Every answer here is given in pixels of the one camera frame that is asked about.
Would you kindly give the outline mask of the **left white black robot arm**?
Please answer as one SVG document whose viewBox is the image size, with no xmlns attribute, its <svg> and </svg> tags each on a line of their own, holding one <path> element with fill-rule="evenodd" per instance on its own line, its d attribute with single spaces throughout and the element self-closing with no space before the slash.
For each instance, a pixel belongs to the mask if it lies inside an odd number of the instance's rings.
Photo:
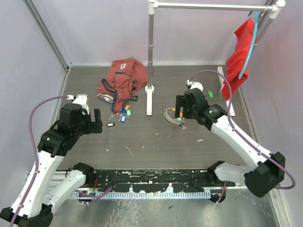
<svg viewBox="0 0 303 227">
<path fill-rule="evenodd" d="M 0 217 L 12 227 L 48 227 L 65 200 L 79 187 L 94 184 L 94 168 L 77 163 L 50 193 L 49 184 L 58 166 L 82 135 L 102 132 L 99 109 L 94 110 L 92 121 L 87 95 L 67 95 L 57 121 L 42 134 L 40 142 L 32 143 L 35 162 L 26 183 L 15 200 L 3 208 Z"/>
</svg>

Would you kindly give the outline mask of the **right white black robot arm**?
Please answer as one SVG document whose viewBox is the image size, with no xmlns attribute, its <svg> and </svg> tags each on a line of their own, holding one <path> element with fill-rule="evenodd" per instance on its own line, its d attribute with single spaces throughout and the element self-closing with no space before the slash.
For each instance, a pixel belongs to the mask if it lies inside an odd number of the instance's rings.
<svg viewBox="0 0 303 227">
<path fill-rule="evenodd" d="M 228 118 L 227 112 L 218 104 L 209 105 L 201 83 L 187 80 L 187 91 L 176 96 L 175 117 L 180 113 L 223 139 L 246 163 L 246 166 L 236 166 L 218 161 L 210 166 L 207 179 L 212 186 L 219 186 L 224 181 L 238 183 L 262 198 L 284 180 L 285 157 L 259 145 Z"/>
</svg>

